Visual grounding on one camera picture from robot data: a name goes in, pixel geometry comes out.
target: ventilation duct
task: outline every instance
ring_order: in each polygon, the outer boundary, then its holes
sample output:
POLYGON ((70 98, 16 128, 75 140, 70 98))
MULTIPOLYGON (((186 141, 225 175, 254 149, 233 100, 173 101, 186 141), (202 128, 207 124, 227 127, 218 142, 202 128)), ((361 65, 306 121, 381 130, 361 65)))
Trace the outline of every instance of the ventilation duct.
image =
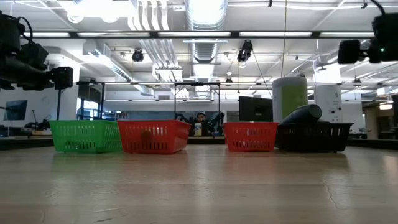
MULTIPOLYGON (((223 30, 227 6, 227 0, 185 0, 188 29, 195 31, 223 30)), ((215 66, 211 63, 215 61, 219 44, 200 43, 201 40, 190 46, 192 62, 203 63, 203 65, 193 65, 193 74, 200 78, 198 81, 207 82, 214 73, 215 66)))
MULTIPOLYGON (((127 82, 140 82, 139 80, 133 79, 132 75, 117 61, 111 59, 111 50, 106 44, 100 47, 95 40, 88 40, 83 44, 83 55, 92 55, 96 57, 98 63, 107 66, 115 75, 120 76, 127 82)), ((134 85, 134 87, 138 89, 143 96, 154 95, 154 90, 144 85, 134 85)))

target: ceiling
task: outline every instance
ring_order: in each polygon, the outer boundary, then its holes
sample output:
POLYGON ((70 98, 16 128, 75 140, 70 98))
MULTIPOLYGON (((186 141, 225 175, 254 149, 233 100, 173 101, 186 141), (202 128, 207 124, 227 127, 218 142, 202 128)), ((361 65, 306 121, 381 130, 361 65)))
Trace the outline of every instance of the ceiling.
MULTIPOLYGON (((371 22, 379 15, 377 8, 369 2, 366 9, 341 9, 341 10, 309 10, 309 9, 285 9, 282 7, 285 1, 273 0, 273 6, 267 7, 268 1, 247 1, 229 0, 226 13, 225 30, 261 30, 261 31, 368 31, 371 32, 371 22)), ((380 3, 386 8, 386 12, 398 12, 396 0, 382 0, 380 3)), ((185 11, 183 0, 167 1, 168 22, 171 30, 186 30, 185 11)), ((360 6, 362 0, 288 0, 288 6, 300 7, 335 7, 335 6, 360 6)), ((120 17, 116 22, 108 24, 100 18, 85 18, 79 24, 72 24, 68 21, 67 12, 60 9, 57 1, 1 1, 0 10, 4 14, 12 13, 13 16, 26 17, 32 24, 34 32, 39 31, 112 31, 130 30, 127 25, 127 18, 120 17)), ((296 73, 303 73, 307 79, 313 81, 313 63, 306 60, 315 60, 321 57, 322 62, 336 56, 340 39, 253 39, 255 57, 248 60, 245 68, 238 68, 236 63, 236 52, 242 46, 244 39, 228 39, 228 43, 220 44, 217 53, 213 82, 224 82, 226 73, 232 73, 234 82, 261 82, 261 74, 267 81, 273 81, 281 76, 293 76, 296 73)), ((40 40, 42 45, 57 45, 54 40, 40 40)), ((134 63, 131 59, 135 48, 142 48, 138 39, 99 39, 99 45, 107 44, 111 52, 111 58, 126 71, 131 73, 135 80, 142 82, 157 82, 152 76, 152 61, 144 54, 144 61, 134 63)), ((182 76, 186 80, 192 77, 192 57, 189 45, 184 44, 182 39, 174 39, 173 46, 182 67, 182 76)), ((62 44, 66 51, 73 52, 76 46, 73 44, 62 44)), ((84 60, 84 56, 77 53, 76 57, 84 60)), ((367 62, 356 65, 341 66, 342 81, 353 81, 355 77, 364 74, 371 74, 385 69, 378 75, 363 80, 363 82, 383 82, 384 80, 398 79, 398 66, 395 63, 381 63, 371 65, 367 62)), ((114 82, 115 74, 100 63, 85 63, 80 73, 81 77, 93 77, 97 81, 114 82)))

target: metal frame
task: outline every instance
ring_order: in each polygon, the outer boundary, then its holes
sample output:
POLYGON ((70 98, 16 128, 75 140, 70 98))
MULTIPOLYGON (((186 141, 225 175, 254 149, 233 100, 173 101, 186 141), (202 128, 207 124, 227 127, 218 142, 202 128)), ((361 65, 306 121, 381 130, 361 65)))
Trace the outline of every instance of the metal frame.
MULTIPOLYGON (((208 85, 208 86, 211 86, 211 85, 216 85, 216 86, 218 86, 218 113, 220 114, 221 113, 221 97, 220 97, 220 94, 221 94, 221 84, 220 83, 202 83, 202 82, 182 82, 182 83, 174 83, 174 93, 176 93, 177 92, 177 86, 179 86, 179 85, 190 85, 190 86, 204 86, 204 85, 208 85)), ((177 94, 174 94, 174 117, 175 117, 175 115, 177 114, 177 97, 176 97, 176 95, 177 94)))
POLYGON ((368 39, 373 31, 43 31, 34 39, 368 39))
MULTIPOLYGON (((172 82, 108 82, 105 83, 105 85, 156 85, 156 86, 172 86, 175 85, 176 83, 172 82)), ((246 85, 246 86, 272 86, 272 82, 244 82, 244 83, 195 83, 195 82, 183 82, 183 83, 178 83, 179 85, 201 85, 201 84, 206 84, 206 85, 222 85, 222 86, 232 86, 232 85, 246 85)), ((353 82, 341 82, 341 83, 317 83, 317 82, 307 82, 308 86, 398 86, 398 82, 393 82, 393 83, 386 83, 386 82, 361 82, 361 83, 353 83, 353 82)))
MULTIPOLYGON (((102 115, 103 115, 103 111, 104 111, 105 84, 106 83, 105 82, 77 82, 77 83, 74 83, 74 85, 87 85, 87 84, 102 85, 101 101, 100 101, 100 103, 98 105, 99 108, 100 108, 100 110, 98 111, 99 112, 98 113, 98 118, 102 119, 102 115)), ((59 90, 58 91, 58 102, 57 102, 57 121, 60 119, 61 94, 62 94, 62 90, 59 90)), ((79 116, 81 116, 82 119, 83 119, 84 112, 82 112, 82 111, 80 112, 81 115, 79 115, 79 116)))

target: ceiling light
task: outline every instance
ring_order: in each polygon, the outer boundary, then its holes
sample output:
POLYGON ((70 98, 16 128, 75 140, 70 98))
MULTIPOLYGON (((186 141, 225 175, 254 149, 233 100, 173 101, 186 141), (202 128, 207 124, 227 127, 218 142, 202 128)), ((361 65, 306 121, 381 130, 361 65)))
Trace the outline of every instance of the ceiling light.
POLYGON ((162 82, 158 82, 158 83, 138 83, 140 85, 174 85, 174 83, 162 83, 162 82))
POLYGON ((228 40, 183 40, 184 44, 227 44, 228 40))
POLYGON ((309 37, 311 32, 240 32, 240 37, 309 37))
MULTIPOLYGON (((29 37, 30 33, 24 33, 25 36, 29 37)), ((69 37, 67 32, 34 32, 33 38, 35 37, 69 37)))
POLYGON ((379 109, 380 110, 389 110, 389 109, 392 109, 392 105, 391 104, 380 105, 379 109))
POLYGON ((105 100, 108 102, 127 102, 128 100, 105 100))
POLYGON ((372 32, 322 32, 320 37, 374 37, 372 32))
POLYGON ((121 82, 110 82, 110 83, 105 83, 105 85, 131 85, 131 83, 126 82, 126 83, 121 83, 121 82))
POLYGON ((148 32, 79 32, 80 37, 149 37, 148 32))
POLYGON ((337 60, 338 56, 331 58, 330 60, 328 60, 328 63, 333 63, 337 60))
POLYGON ((230 35, 230 32, 159 32, 159 37, 229 37, 230 35))

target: bottle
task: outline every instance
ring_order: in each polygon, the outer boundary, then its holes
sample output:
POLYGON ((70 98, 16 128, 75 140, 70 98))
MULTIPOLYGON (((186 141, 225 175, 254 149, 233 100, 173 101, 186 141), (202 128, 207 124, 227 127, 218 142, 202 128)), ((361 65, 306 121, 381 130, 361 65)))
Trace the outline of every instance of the bottle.
POLYGON ((201 123, 195 123, 195 136, 201 136, 201 123))

